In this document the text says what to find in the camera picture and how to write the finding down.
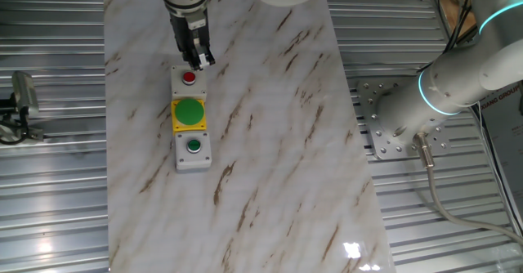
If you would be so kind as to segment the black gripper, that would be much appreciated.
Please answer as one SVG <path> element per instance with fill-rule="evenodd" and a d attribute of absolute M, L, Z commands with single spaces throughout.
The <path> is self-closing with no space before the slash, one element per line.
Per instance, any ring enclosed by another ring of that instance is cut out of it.
<path fill-rule="evenodd" d="M 175 9 L 170 9 L 169 13 L 177 47 L 183 55 L 183 60 L 189 64 L 191 69 L 205 69 L 214 65 L 215 59 L 209 49 L 208 25 L 190 30 L 185 14 L 181 14 Z M 199 38 L 200 46 L 196 47 L 197 55 L 192 53 L 192 50 L 195 49 L 193 33 L 197 33 Z"/>

